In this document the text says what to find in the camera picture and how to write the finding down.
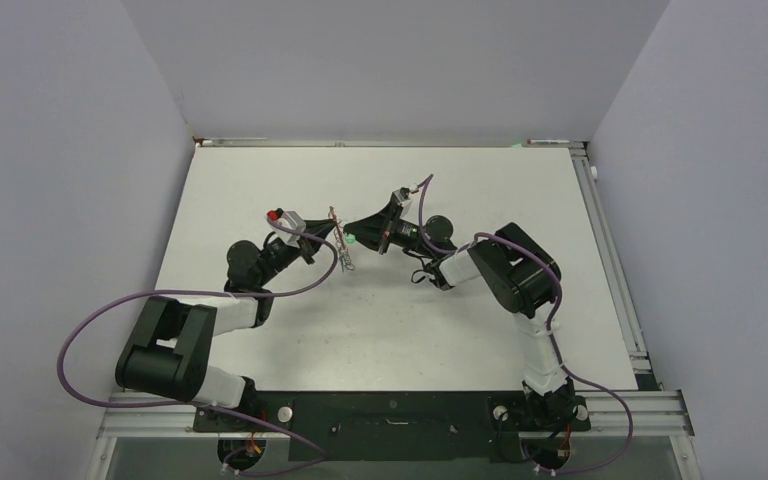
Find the red-handled metal key holder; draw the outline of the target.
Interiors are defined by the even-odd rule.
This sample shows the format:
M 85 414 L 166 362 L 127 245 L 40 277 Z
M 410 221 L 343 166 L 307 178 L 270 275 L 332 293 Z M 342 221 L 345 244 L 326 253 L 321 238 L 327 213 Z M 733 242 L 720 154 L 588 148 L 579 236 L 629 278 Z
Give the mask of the red-handled metal key holder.
M 346 237 L 341 227 L 341 222 L 338 218 L 335 207 L 333 205 L 329 206 L 328 216 L 330 220 L 334 223 L 335 246 L 338 251 L 338 258 L 341 266 L 341 271 L 342 272 L 354 271 L 355 265 L 351 259 L 348 244 L 346 242 Z

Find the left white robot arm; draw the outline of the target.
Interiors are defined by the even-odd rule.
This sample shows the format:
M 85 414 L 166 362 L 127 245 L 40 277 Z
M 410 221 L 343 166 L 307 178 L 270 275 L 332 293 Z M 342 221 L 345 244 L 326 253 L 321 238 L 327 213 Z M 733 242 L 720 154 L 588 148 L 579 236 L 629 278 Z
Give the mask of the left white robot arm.
M 252 379 L 209 362 L 214 337 L 258 328 L 268 319 L 276 294 L 267 284 L 298 259 L 313 263 L 330 243 L 333 220 L 293 220 L 284 212 L 271 220 L 263 246 L 249 240 L 227 253 L 223 293 L 153 294 L 143 305 L 114 371 L 116 383 L 166 399 L 219 406 L 234 430 L 256 421 Z

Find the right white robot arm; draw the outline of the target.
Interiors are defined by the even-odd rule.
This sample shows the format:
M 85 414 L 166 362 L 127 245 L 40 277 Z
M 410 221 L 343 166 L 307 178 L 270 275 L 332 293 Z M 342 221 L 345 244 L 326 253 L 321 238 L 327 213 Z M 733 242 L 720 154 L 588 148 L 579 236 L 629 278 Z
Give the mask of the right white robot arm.
M 435 215 L 412 223 L 402 218 L 404 210 L 392 199 L 379 212 L 345 224 L 344 232 L 381 255 L 396 246 L 419 259 L 422 278 L 441 291 L 482 280 L 497 303 L 514 316 L 520 332 L 527 419 L 549 428 L 571 413 L 574 390 L 557 359 L 550 329 L 538 315 L 543 305 L 557 301 L 555 286 L 561 271 L 554 259 L 515 223 L 456 247 L 447 217 Z

